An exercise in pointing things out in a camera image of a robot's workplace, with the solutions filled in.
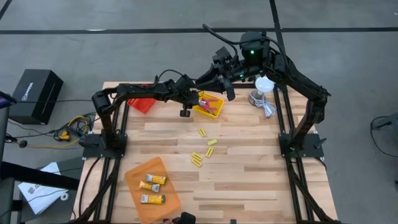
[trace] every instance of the orange tray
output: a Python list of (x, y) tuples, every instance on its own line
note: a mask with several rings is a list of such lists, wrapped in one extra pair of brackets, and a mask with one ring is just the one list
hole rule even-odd
[[(145, 181), (145, 176), (147, 174), (166, 177), (165, 185), (160, 185), (159, 193), (139, 188), (139, 182), (142, 180)], [(143, 223), (154, 223), (156, 220), (166, 217), (181, 207), (180, 199), (178, 198), (173, 184), (167, 175), (166, 168), (164, 167), (161, 158), (153, 158), (150, 161), (127, 171), (124, 178), (129, 186), (138, 216)], [(163, 205), (141, 204), (141, 195), (143, 194), (166, 195), (166, 200)]]

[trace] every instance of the yellow tray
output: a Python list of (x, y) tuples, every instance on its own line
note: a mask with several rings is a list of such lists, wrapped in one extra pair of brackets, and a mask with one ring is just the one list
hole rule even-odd
[(216, 111), (213, 111), (214, 115), (212, 115), (211, 113), (208, 113), (207, 111), (205, 111), (204, 109), (202, 109), (202, 107), (200, 107), (200, 106), (194, 106), (193, 109), (194, 109), (195, 111), (197, 111), (197, 112), (199, 112), (199, 113), (202, 113), (202, 114), (204, 114), (204, 115), (206, 115), (206, 116), (209, 116), (209, 117), (211, 117), (211, 118), (216, 118), (216, 117), (218, 117), (218, 115), (220, 114), (220, 111), (221, 111), (221, 109), (222, 109), (222, 107), (223, 107), (223, 105), (224, 105), (224, 100), (223, 100), (223, 99), (218, 98), (217, 96), (213, 96), (213, 95), (210, 95), (210, 94), (207, 94), (207, 93), (203, 93), (202, 96), (199, 97), (199, 100), (202, 100), (202, 99), (208, 100), (208, 99), (211, 99), (211, 98), (218, 99), (218, 101), (209, 102), (209, 105), (210, 105), (211, 107), (217, 108)]

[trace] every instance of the black bracket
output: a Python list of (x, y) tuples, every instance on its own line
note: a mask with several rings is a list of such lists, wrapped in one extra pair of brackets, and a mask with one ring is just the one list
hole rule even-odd
[(124, 157), (127, 144), (127, 134), (119, 134), (119, 150), (106, 149), (105, 142), (100, 134), (89, 134), (79, 142), (84, 147), (83, 157), (121, 158)]
[(279, 144), (280, 153), (283, 157), (297, 158), (297, 157), (309, 157), (309, 158), (321, 158), (323, 157), (322, 142), (324, 139), (320, 139), (318, 134), (307, 134), (305, 135), (304, 150), (294, 150), (289, 146), (290, 134), (280, 134)]

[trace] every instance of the yellow cable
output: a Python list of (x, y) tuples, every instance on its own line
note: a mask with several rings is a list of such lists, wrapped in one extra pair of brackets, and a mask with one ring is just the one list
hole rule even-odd
[[(85, 119), (85, 117), (77, 116), (77, 117), (73, 118), (72, 120), (70, 120), (68, 126), (70, 127), (77, 119)], [(85, 128), (85, 131), (83, 132), (84, 134), (86, 134), (87, 130), (88, 130), (88, 122), (87, 122), (87, 120), (85, 120), (85, 123), (86, 123), (86, 128)], [(43, 145), (36, 145), (36, 144), (28, 144), (27, 146), (29, 146), (29, 147), (41, 147), (41, 148), (46, 148), (46, 149), (61, 149), (63, 147), (71, 146), (71, 145), (75, 144), (78, 141), (79, 141), (79, 139), (76, 139), (73, 142), (68, 143), (68, 144), (64, 144), (62, 146), (43, 146)]]

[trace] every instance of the white paper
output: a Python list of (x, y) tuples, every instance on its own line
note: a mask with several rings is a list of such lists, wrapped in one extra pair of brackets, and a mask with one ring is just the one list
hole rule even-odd
[[(61, 175), (56, 162), (50, 163), (49, 165), (41, 169), (41, 171)], [(18, 187), (28, 202), (37, 196), (48, 195), (55, 192), (52, 195), (39, 197), (29, 202), (30, 207), (36, 215), (42, 213), (46, 208), (53, 204), (54, 201), (56, 201), (63, 193), (68, 191), (55, 187), (46, 187), (39, 184), (28, 184), (25, 182), (19, 184)]]

